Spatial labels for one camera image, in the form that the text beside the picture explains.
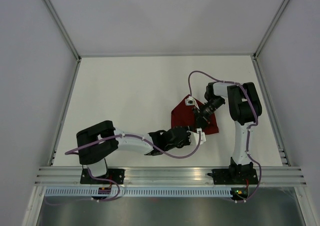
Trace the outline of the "red cloth napkin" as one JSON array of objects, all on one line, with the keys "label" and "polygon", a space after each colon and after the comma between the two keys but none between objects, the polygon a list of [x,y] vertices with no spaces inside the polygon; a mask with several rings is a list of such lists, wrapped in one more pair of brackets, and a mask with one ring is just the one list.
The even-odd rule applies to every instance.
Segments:
[{"label": "red cloth napkin", "polygon": [[[192,131],[196,131],[201,126],[196,122],[196,116],[193,112],[194,105],[187,105],[186,99],[189,95],[186,95],[180,103],[171,111],[171,128],[178,126],[190,127]],[[216,120],[216,116],[213,113],[209,118],[209,124],[202,127],[203,132],[206,135],[219,133],[219,128]]]}]

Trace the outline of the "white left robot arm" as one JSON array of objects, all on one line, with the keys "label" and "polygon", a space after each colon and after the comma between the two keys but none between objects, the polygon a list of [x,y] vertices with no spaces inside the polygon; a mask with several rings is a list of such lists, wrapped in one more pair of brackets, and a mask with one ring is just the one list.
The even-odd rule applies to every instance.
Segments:
[{"label": "white left robot arm", "polygon": [[145,156],[159,156],[174,148],[191,145],[193,127],[174,127],[168,131],[158,130],[145,135],[127,134],[115,128],[112,121],[103,121],[79,131],[76,134],[77,146],[91,146],[78,151],[80,165],[88,166],[91,177],[99,184],[109,179],[106,157],[115,151],[132,151]]}]

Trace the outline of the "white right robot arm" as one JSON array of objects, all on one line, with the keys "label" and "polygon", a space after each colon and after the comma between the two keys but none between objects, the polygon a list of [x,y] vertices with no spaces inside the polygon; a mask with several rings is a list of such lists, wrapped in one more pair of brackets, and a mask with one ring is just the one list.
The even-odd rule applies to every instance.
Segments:
[{"label": "white right robot arm", "polygon": [[210,117],[224,104],[228,104],[229,114],[235,125],[235,143],[230,158],[228,177],[233,183],[242,182],[247,173],[253,171],[253,160],[250,158],[251,132],[258,125],[262,114],[262,105],[254,83],[244,84],[213,82],[206,87],[204,95],[207,103],[198,106],[194,99],[192,112],[196,128],[206,129],[213,124]]}]

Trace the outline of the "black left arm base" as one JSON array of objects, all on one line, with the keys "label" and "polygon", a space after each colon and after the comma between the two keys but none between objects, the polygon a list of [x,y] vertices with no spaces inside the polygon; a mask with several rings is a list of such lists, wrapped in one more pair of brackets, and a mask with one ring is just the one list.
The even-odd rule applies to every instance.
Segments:
[{"label": "black left arm base", "polygon": [[123,184],[125,178],[124,169],[109,169],[107,174],[91,177],[88,169],[83,169],[80,176],[80,184]]}]

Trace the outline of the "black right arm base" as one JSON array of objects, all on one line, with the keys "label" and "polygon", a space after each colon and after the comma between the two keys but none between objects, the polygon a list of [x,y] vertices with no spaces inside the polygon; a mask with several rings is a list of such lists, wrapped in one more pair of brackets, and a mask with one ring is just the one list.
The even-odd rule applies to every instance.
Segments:
[{"label": "black right arm base", "polygon": [[234,172],[228,169],[212,169],[208,175],[212,178],[214,185],[256,185],[259,182],[257,172]]}]

